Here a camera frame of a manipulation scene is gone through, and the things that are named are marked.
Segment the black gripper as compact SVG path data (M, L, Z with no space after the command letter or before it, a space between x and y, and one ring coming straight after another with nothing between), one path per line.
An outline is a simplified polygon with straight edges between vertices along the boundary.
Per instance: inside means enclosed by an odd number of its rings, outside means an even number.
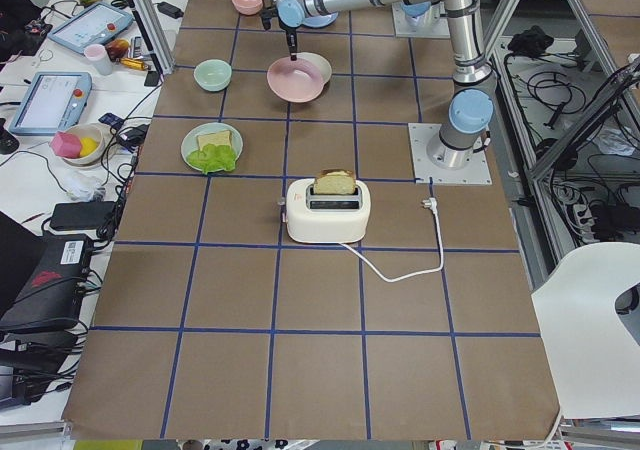
M260 19L264 30L271 29L271 21L278 20L278 25L285 32L289 58L298 59L297 29L300 27L300 3L297 0L269 0L263 2Z

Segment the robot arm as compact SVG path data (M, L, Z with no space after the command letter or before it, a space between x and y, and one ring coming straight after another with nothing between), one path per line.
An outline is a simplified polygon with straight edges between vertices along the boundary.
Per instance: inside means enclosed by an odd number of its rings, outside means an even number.
M429 160L445 169L461 169L469 163L474 144L489 125L494 105L484 87L493 76L487 63L479 0L269 0L262 3L260 17L268 30L276 19L285 31L291 58L298 54L297 29L311 17L367 7L405 7L422 3L444 3L455 71L454 96L448 120L426 145Z

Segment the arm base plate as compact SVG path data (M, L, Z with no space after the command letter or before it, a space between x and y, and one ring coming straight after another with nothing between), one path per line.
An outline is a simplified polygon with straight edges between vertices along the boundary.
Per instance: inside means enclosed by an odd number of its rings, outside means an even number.
M488 186L492 178L483 142L454 150L440 139L440 124L409 123L409 143L416 183Z

